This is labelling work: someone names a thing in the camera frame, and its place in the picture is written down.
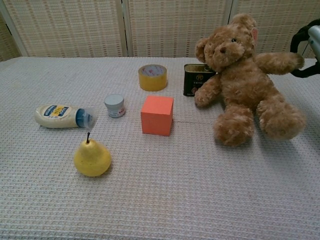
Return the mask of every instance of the bottle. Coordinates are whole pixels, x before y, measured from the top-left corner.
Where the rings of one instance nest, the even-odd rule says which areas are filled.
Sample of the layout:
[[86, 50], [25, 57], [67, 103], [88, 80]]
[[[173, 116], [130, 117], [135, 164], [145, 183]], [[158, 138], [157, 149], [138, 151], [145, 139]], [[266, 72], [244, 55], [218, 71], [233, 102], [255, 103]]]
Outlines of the bottle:
[[92, 129], [97, 118], [93, 108], [79, 108], [65, 105], [42, 105], [34, 113], [35, 121], [45, 128], [87, 128]]

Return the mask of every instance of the teddy bear leg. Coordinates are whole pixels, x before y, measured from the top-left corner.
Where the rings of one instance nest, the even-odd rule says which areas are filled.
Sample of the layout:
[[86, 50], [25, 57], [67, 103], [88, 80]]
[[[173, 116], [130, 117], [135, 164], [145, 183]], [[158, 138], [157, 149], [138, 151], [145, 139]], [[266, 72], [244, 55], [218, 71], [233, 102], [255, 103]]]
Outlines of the teddy bear leg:
[[261, 130], [276, 141], [290, 140], [306, 126], [306, 116], [280, 95], [261, 101], [256, 112]]
[[254, 134], [254, 115], [243, 105], [227, 105], [213, 125], [214, 136], [227, 146], [245, 143]]

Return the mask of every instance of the woven screen panel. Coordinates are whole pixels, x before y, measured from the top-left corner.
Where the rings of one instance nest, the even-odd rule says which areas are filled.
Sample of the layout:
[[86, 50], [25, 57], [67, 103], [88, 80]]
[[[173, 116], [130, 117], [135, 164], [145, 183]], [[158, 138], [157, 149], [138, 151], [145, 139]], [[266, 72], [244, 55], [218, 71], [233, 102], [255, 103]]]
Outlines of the woven screen panel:
[[4, 19], [0, 15], [0, 62], [16, 57], [20, 57], [20, 53]]
[[[290, 51], [292, 37], [320, 16], [319, 0], [238, 0], [235, 13], [251, 14], [257, 21], [257, 53]], [[299, 45], [302, 54], [307, 43]]]
[[135, 57], [194, 57], [197, 40], [224, 23], [224, 0], [129, 0]]
[[29, 56], [123, 56], [116, 0], [4, 3]]

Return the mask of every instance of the pear stem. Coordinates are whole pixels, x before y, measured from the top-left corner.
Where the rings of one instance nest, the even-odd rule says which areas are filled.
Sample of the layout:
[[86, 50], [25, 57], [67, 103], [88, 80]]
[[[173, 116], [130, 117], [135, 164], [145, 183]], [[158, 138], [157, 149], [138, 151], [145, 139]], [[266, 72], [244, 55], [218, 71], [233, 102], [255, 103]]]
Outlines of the pear stem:
[[87, 136], [86, 136], [86, 143], [88, 144], [90, 141], [89, 141], [89, 135], [90, 135], [90, 132], [88, 132]]

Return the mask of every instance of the small jar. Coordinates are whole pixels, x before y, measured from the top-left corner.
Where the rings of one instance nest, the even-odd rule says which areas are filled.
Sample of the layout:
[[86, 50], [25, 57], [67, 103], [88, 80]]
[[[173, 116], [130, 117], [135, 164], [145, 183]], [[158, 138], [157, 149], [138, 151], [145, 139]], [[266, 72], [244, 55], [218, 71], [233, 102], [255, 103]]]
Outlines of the small jar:
[[108, 110], [108, 115], [112, 118], [120, 118], [126, 112], [124, 97], [120, 94], [111, 94], [104, 99], [104, 104]]

